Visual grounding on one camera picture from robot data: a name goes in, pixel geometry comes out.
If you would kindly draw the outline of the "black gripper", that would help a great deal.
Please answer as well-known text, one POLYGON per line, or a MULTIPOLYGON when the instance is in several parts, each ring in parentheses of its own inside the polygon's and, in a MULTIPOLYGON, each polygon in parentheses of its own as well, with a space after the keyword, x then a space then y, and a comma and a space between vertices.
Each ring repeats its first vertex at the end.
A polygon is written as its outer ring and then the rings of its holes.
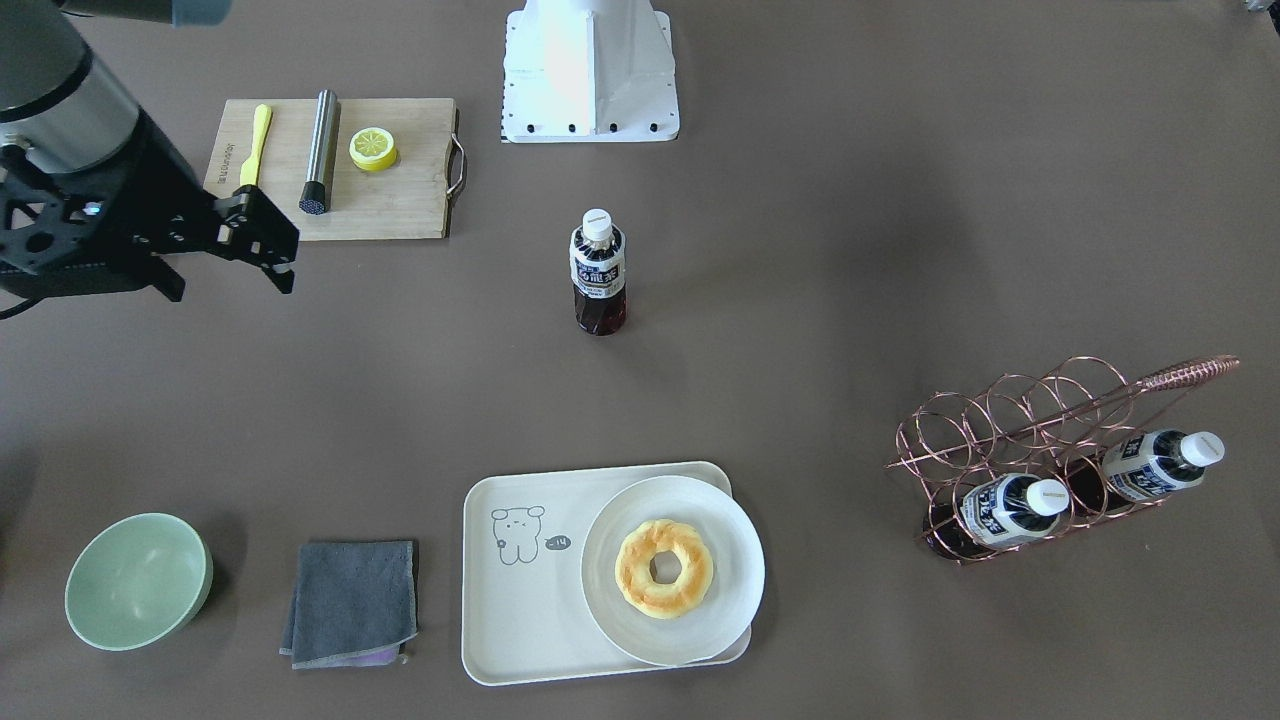
POLYGON ((140 275, 179 302, 186 281, 161 255, 210 252, 253 265, 280 293, 293 292, 297 227, 255 183, 223 199, 207 192, 146 111, 129 142, 91 178, 86 193, 104 206, 79 233, 68 266, 140 275))

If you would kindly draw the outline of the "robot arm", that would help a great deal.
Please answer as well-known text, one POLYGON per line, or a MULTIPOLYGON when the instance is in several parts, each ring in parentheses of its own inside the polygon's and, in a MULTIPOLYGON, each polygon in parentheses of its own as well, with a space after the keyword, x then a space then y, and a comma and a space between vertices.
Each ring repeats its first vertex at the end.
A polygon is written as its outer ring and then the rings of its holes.
POLYGON ((294 286, 300 232, 253 183, 207 192, 154 119, 70 23, 109 15, 216 26, 227 1, 5 1, 1 5, 4 316, 45 299, 152 287, 177 302, 166 264, 209 252, 294 286))

